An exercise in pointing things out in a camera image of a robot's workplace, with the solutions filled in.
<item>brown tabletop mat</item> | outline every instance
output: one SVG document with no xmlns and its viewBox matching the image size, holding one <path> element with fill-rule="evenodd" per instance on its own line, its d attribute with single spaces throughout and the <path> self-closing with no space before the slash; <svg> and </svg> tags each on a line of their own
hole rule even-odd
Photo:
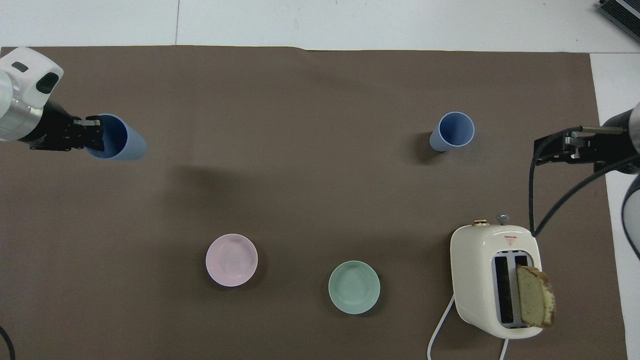
<svg viewBox="0 0 640 360">
<path fill-rule="evenodd" d="M 498 212 L 526 227 L 533 140 L 598 122 L 587 54 L 37 50 L 65 70 L 53 101 L 119 115 L 149 151 L 0 143 L 0 323 L 20 359 L 424 359 L 451 233 Z M 476 137 L 436 154 L 428 133 L 454 110 Z M 540 167 L 536 218 L 590 173 Z M 259 253 L 233 289 L 204 266 L 226 233 Z M 556 326 L 506 359 L 625 358 L 604 179 L 538 242 Z M 327 292 L 352 259 L 381 282 L 361 316 Z M 497 359 L 501 344 L 454 310 L 433 359 Z"/>
</svg>

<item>toaster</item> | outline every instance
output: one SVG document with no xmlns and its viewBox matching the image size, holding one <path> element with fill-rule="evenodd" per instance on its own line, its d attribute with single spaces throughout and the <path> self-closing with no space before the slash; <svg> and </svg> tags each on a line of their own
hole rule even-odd
<svg viewBox="0 0 640 360">
<path fill-rule="evenodd" d="M 451 277 L 460 318 L 498 338 L 539 334 L 542 328 L 521 319 L 517 265 L 542 271 L 538 243 L 529 230 L 486 220 L 458 228 L 451 236 Z"/>
</svg>

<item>green bowl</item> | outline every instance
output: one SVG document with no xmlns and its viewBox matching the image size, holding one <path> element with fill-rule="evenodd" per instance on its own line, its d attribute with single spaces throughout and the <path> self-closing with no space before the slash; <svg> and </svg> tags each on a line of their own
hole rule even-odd
<svg viewBox="0 0 640 360">
<path fill-rule="evenodd" d="M 362 314 L 380 297 L 380 279 L 371 266 L 352 260 L 340 264 L 329 278 L 329 296 L 347 314 Z"/>
</svg>

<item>blue cup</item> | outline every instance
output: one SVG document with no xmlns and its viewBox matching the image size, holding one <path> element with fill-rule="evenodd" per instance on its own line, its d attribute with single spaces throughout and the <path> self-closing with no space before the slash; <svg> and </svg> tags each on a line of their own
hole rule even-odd
<svg viewBox="0 0 640 360">
<path fill-rule="evenodd" d="M 102 118 L 102 141 L 104 151 L 86 151 L 94 158 L 104 160 L 138 160 L 147 153 L 147 142 L 121 118 L 113 114 L 100 114 Z"/>
<path fill-rule="evenodd" d="M 470 143 L 475 133 L 474 122 L 467 114 L 452 111 L 440 119 L 429 144 L 435 151 L 448 151 Z"/>
</svg>

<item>toaster slot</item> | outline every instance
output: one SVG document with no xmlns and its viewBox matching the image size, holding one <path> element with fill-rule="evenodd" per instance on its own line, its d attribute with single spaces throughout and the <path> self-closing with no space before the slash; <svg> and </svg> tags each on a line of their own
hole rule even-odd
<svg viewBox="0 0 640 360">
<path fill-rule="evenodd" d="M 533 266 L 531 256 L 522 250 L 500 251 L 493 256 L 493 292 L 498 321 L 508 329 L 528 327 L 520 314 L 520 294 L 516 265 Z"/>
</svg>

